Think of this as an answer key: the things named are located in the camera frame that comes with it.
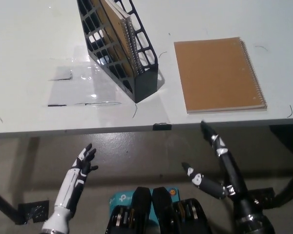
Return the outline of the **right robot hand black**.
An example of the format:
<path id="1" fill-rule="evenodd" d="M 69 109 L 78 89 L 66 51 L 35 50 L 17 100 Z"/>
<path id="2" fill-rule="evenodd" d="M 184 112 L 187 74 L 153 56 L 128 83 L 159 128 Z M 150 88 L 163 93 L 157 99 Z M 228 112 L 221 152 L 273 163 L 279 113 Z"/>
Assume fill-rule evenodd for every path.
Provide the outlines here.
<path id="1" fill-rule="evenodd" d="M 214 150 L 225 177 L 223 183 L 216 182 L 198 172 L 187 162 L 182 162 L 181 165 L 192 184 L 214 198 L 228 197 L 233 202 L 235 220 L 255 220 L 263 217 L 263 209 L 250 196 L 241 171 L 221 136 L 204 121 L 201 121 L 201 131 L 204 139 Z"/>

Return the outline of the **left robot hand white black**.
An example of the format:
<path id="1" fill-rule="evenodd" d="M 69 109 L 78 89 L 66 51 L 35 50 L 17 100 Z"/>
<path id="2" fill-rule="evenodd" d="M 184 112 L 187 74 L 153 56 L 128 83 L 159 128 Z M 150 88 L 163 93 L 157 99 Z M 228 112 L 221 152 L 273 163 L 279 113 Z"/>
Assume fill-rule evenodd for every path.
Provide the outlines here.
<path id="1" fill-rule="evenodd" d="M 96 149 L 91 143 L 79 153 L 62 182 L 55 202 L 56 207 L 65 208 L 72 215 L 75 214 L 88 174 L 98 169 L 97 165 L 91 165 L 95 153 Z"/>

